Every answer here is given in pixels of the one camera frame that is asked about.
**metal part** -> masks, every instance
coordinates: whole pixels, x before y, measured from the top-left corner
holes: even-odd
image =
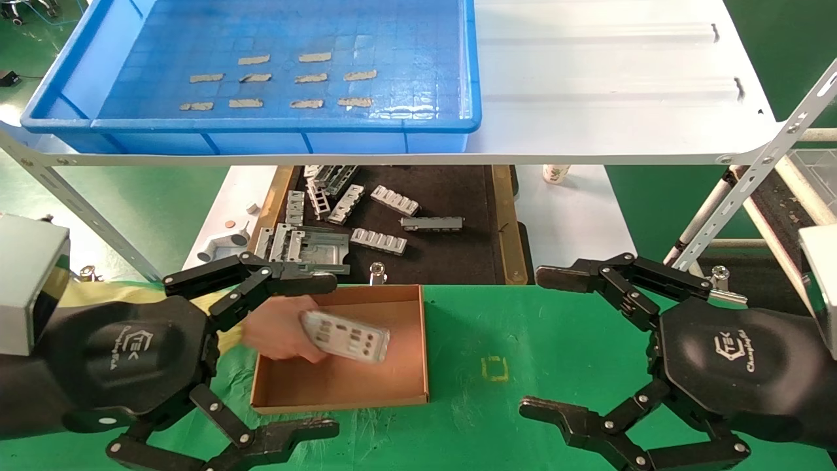
[[[405,216],[413,217],[420,209],[419,204],[415,201],[395,193],[383,185],[378,185],[370,196],[378,203]]]
[[[387,268],[380,261],[375,261],[369,266],[370,286],[386,284],[387,278]]]
[[[323,220],[331,214],[331,205],[328,203],[326,192],[317,188],[314,184],[308,185],[308,197],[311,198],[311,206],[314,207],[314,215],[317,220]]]
[[[352,238],[349,241],[359,246],[365,246],[373,250],[398,256],[404,255],[404,250],[407,248],[407,239],[393,235],[378,234],[373,230],[360,228],[352,232]]]
[[[355,173],[357,173],[357,165],[343,165],[337,171],[337,174],[329,180],[326,186],[326,195],[340,196],[346,188],[346,185],[355,177]]]
[[[459,216],[439,218],[401,218],[401,228],[410,232],[459,232],[465,218]]]
[[[340,201],[337,201],[334,210],[328,215],[326,221],[337,225],[346,224],[349,215],[352,214],[364,191],[365,189],[361,185],[349,185],[349,189],[346,190]]]
[[[306,194],[302,191],[291,190],[285,201],[285,223],[302,225],[305,219]]]
[[[238,230],[228,230],[220,234],[215,234],[207,237],[203,243],[203,247],[198,252],[198,259],[200,261],[212,261],[215,258],[215,251],[219,247],[245,247],[250,242],[250,234],[247,232],[247,224]]]
[[[720,291],[730,290],[730,271],[723,265],[712,267],[712,278],[709,280],[712,287]]]
[[[807,130],[817,116],[837,96],[837,86],[833,86],[835,76],[837,76],[837,60],[832,62],[825,73],[817,80],[796,110],[791,113],[791,117],[783,124],[777,136],[755,157],[732,190],[714,207],[709,217],[696,232],[696,236],[688,241],[686,247],[676,256],[672,265],[674,268],[684,271],[697,260],[712,239],[742,207],[744,201],[770,174],[781,157],[791,150],[799,136],[802,135],[799,131]]]
[[[239,58],[239,65],[256,65],[256,64],[263,64],[270,60],[270,54],[265,55],[257,55],[255,57],[242,57]]]

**cardboard tray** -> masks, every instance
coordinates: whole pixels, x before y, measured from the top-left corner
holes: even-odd
[[[340,287],[313,297],[324,311],[389,329],[386,359],[369,365],[330,355],[256,360],[250,405],[262,414],[426,404],[424,301],[419,285]]]

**small gray part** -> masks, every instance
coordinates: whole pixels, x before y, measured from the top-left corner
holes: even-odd
[[[356,80],[370,80],[377,77],[377,70],[365,70],[363,72],[349,72],[343,76],[343,80],[352,82]]]
[[[358,108],[368,108],[372,106],[372,98],[369,96],[347,96],[337,99],[337,105],[340,106],[357,106]]]
[[[410,232],[459,232],[465,218],[459,216],[434,218],[401,218],[401,228]]]
[[[298,75],[296,78],[294,78],[294,83],[312,84],[317,82],[324,82],[326,80],[328,80],[328,74]]]
[[[270,77],[272,76],[273,74],[247,74],[239,79],[239,83],[266,82],[270,80]]]
[[[352,232],[352,238],[349,241],[359,246],[365,246],[366,248],[398,256],[404,255],[404,250],[407,248],[407,239],[395,237],[394,235],[378,234],[374,230],[361,228],[357,228]]]
[[[244,98],[241,100],[230,100],[230,108],[261,108],[264,102],[260,98]]]
[[[264,64],[268,60],[270,60],[270,54],[256,55],[255,57],[241,57],[239,58],[239,65]]]
[[[215,107],[211,101],[198,101],[197,103],[183,103],[180,105],[182,111],[209,111]]]
[[[346,193],[340,198],[340,201],[337,201],[334,210],[326,218],[326,221],[337,225],[346,224],[349,215],[352,214],[364,191],[365,189],[361,185],[349,185],[349,189],[346,190]]]
[[[197,84],[200,82],[217,82],[219,80],[223,80],[223,74],[203,74],[192,75],[189,77],[190,84]]]
[[[330,52],[320,52],[315,54],[300,54],[300,62],[326,62],[331,60]]]
[[[378,185],[370,196],[374,201],[405,216],[413,217],[419,212],[420,206],[418,203],[406,196],[395,193],[391,189],[387,189],[383,185]]]

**blue plastic bin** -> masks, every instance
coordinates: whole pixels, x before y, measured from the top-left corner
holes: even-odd
[[[272,77],[239,83],[251,73]],[[224,77],[190,83],[204,74]],[[195,102],[213,109],[181,110]],[[457,153],[481,118],[474,0],[97,0],[21,123],[82,153]]]

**green mat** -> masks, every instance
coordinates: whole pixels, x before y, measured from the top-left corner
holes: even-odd
[[[592,294],[426,287],[425,300],[430,403],[334,412],[339,437],[302,443],[290,463],[273,469],[611,469],[598,455],[565,446],[555,427],[520,417],[517,403],[528,394],[609,411],[650,379],[644,371],[647,334]],[[250,426],[302,417],[262,417],[249,409],[253,364],[253,352],[233,349],[222,358],[213,390]],[[0,470],[121,469],[105,457],[105,445],[116,435],[0,442]],[[665,408],[630,436],[644,448],[706,440]],[[834,469],[824,451],[742,438],[752,456],[736,470]],[[204,459],[226,446],[196,412],[151,443]]]

